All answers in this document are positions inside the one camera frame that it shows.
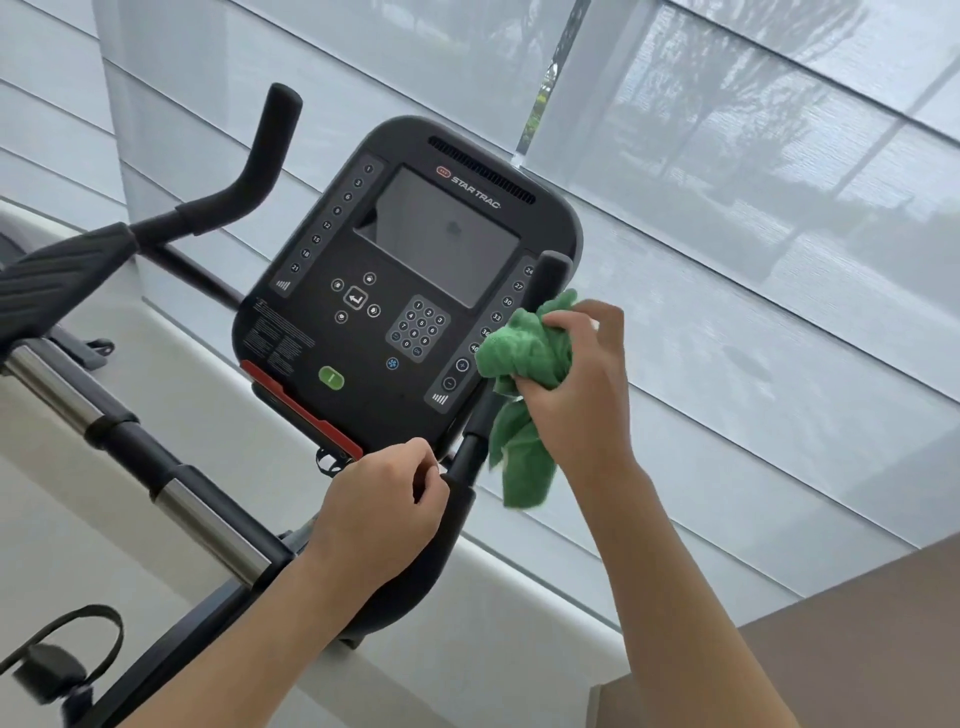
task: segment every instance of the display screen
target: display screen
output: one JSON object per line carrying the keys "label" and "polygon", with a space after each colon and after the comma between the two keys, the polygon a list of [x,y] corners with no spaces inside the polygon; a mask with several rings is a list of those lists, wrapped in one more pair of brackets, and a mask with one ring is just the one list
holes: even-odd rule
{"label": "display screen", "polygon": [[407,167],[357,231],[467,308],[477,304],[519,243]]}

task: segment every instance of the red strip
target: red strip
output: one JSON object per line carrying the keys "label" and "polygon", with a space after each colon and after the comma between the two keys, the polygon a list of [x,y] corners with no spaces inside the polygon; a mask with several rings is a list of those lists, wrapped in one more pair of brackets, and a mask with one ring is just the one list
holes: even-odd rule
{"label": "red strip", "polygon": [[240,362],[240,369],[253,377],[253,380],[258,384],[266,387],[270,390],[271,394],[274,395],[278,400],[286,404],[290,409],[296,412],[298,415],[303,417],[307,422],[316,427],[331,443],[340,448],[347,455],[352,457],[354,460],[359,460],[363,457],[363,450],[355,442],[349,439],[347,435],[341,432],[339,429],[331,425],[326,420],[318,420],[316,417],[307,412],[299,404],[291,400],[287,394],[283,391],[283,387],[274,381],[270,375],[260,369],[256,364],[247,359],[244,359]]}

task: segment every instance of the vent grille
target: vent grille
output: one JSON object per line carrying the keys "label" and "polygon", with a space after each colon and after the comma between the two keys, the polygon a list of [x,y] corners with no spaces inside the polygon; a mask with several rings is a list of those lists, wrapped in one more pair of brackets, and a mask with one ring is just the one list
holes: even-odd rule
{"label": "vent grille", "polygon": [[447,142],[440,139],[438,136],[431,136],[429,139],[429,143],[430,143],[430,146],[433,147],[434,149],[439,150],[440,152],[447,155],[451,159],[455,159],[456,161],[463,164],[468,170],[470,170],[470,172],[475,172],[476,174],[480,175],[483,179],[487,180],[492,184],[495,184],[500,189],[505,190],[506,192],[509,192],[518,200],[522,200],[523,202],[525,202],[527,205],[532,205],[534,202],[537,201],[537,198],[534,196],[532,192],[528,192],[518,184],[514,184],[513,182],[510,182],[510,180],[508,180],[503,175],[494,172],[490,167],[488,167],[482,161],[474,159],[466,152],[463,152],[457,149],[452,144],[448,144]]}

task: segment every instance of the handlebar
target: handlebar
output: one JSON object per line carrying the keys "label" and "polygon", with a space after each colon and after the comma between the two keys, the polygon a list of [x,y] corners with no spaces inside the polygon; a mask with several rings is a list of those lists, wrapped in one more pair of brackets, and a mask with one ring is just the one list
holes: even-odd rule
{"label": "handlebar", "polygon": [[[45,336],[132,255],[140,253],[231,308],[242,295],[168,244],[243,217],[270,194],[300,116],[300,97],[274,84],[243,171],[226,189],[132,225],[116,224],[36,251],[0,273],[0,367],[106,451],[143,484],[150,498],[195,541],[255,591],[266,588],[294,555],[200,471],[184,465],[121,402]],[[536,310],[566,284],[572,262],[543,253],[520,305]],[[473,485],[489,451],[503,398],[485,384],[444,479],[450,499],[437,536],[414,563],[364,606],[344,635],[359,638],[395,622],[430,591],[473,503]]]}

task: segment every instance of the hand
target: hand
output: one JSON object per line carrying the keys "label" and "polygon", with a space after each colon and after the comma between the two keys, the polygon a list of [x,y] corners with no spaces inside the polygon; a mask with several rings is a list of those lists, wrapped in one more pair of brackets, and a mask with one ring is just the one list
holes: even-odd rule
{"label": "hand", "polygon": [[566,329],[573,349],[570,372],[556,389],[516,380],[543,445],[575,490],[582,482],[637,468],[630,440],[623,311],[581,301],[573,310],[546,314],[543,322]]}
{"label": "hand", "polygon": [[333,478],[301,558],[335,571],[366,600],[430,543],[448,496],[425,440],[372,452]]}

